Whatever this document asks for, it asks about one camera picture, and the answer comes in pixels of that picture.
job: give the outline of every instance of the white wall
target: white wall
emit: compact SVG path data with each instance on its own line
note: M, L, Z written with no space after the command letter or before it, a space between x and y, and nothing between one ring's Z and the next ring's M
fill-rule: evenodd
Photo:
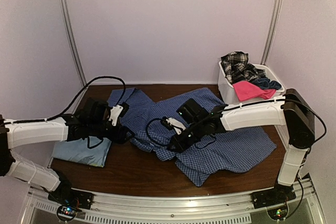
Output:
M274 0L68 0L87 79L215 83L231 51L259 63Z
M52 116L80 89L59 0L0 0L0 114ZM18 149L45 164L52 144ZM0 177L0 223L17 223L28 186Z
M283 0L268 64L324 119L328 135L314 145L310 172L328 223L336 219L336 0ZM316 121L317 136L322 127Z

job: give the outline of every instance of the white plastic bin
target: white plastic bin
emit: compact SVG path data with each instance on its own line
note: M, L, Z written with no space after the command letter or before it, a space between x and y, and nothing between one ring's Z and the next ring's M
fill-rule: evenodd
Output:
M233 86L229 83L229 81L225 77L225 72L222 68L221 62L219 62L218 64L219 64L218 89L219 89L220 94L223 98L223 101L226 104L248 103L248 102L256 102L256 101L263 100L262 98L253 98L253 99L249 99L249 100L244 101L244 102L240 102L238 100L238 97L236 95L236 92L235 92ZM284 91L285 91L284 86L282 85L282 83L279 81L279 79L275 76L275 74L268 67L266 67L265 65L258 65L258 64L253 64L253 65L256 68L265 69L265 73L266 73L267 78L269 78L272 81L273 80L277 81L281 84L282 88L277 90L277 92L275 92L274 96L281 95L282 93L284 93Z

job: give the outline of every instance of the black and white plaid shirt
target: black and white plaid shirt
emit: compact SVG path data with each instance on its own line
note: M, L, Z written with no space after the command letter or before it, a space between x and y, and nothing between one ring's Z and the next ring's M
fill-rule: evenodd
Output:
M238 81L252 82L256 79L266 77L263 69L257 69L248 63L248 54L243 52L231 52L221 59L225 77L231 84Z

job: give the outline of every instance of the pink cloth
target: pink cloth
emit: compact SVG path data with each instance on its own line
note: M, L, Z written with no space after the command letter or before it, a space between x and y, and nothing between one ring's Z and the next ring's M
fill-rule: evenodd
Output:
M240 81L233 84L233 88L236 91L240 102L252 99L255 97L261 97L263 99L270 99L275 94L275 89L261 89L260 87L248 82Z

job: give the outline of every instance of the folded fabric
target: folded fabric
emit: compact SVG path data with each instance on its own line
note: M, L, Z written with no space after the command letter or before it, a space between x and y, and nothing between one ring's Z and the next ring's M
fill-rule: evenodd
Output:
M262 162L276 148L261 127L250 127L217 134L216 141L209 146L206 145L214 139L206 136L183 153L168 151L165 147L157 146L148 139L145 127L151 119L163 116L173 117L187 126L176 110L189 98L193 98L208 111L224 103L207 88L194 90L158 103L150 102L150 99L140 90L135 91L125 100L130 105L130 109L121 119L121 123L135 133L135 139L131 142L143 151L154 151L162 161L176 157L177 167L196 186L201 186L210 174L221 169L236 173L247 172ZM113 91L109 101L116 101L119 94L120 92ZM147 107L147 110L133 117L131 115L133 110L141 109L139 101L143 99L143 105ZM128 120L126 116L136 118L136 120ZM167 144L175 131L167 130L156 121L150 125L149 134L156 141Z
M261 89L275 89L279 90L282 88L281 84L277 81L271 81L268 78L259 78L251 82L252 84L260 87Z
M122 90L115 90L113 92L113 96L109 100L110 106L116 105L121 93ZM144 113L144 111L146 111L150 105L154 104L154 102L149 99L146 94L134 88L126 89L126 92L120 103L124 101L129 101L131 104L129 107L130 113L126 113L122 120L134 122L135 126L137 126L137 117ZM91 146L99 142L100 140L96 137L90 138ZM108 139L104 139L101 145L93 149L87 148L87 140L57 142L55 144L52 157L85 165L104 167L110 146L111 141Z
M232 86L236 91L238 100L241 102L255 97L271 99L276 92L275 89L261 89L248 81L240 81Z
M231 52L221 59L225 77L231 84L239 81L252 82L259 78L266 78L263 69L257 69L248 63L248 54L243 52Z

